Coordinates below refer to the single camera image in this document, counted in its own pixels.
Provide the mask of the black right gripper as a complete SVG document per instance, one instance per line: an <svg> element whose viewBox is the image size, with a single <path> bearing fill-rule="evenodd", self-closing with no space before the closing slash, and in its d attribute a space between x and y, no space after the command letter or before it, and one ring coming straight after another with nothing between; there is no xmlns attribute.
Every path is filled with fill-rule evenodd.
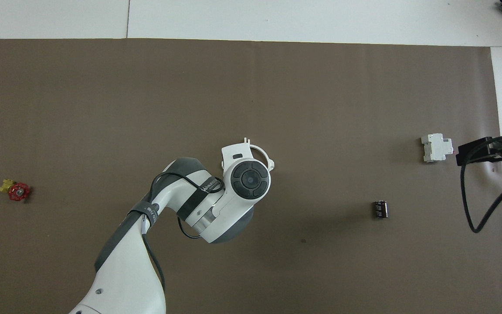
<svg viewBox="0 0 502 314"><path fill-rule="evenodd" d="M458 166L482 162L502 162L502 137L483 137L458 147Z"/></svg>

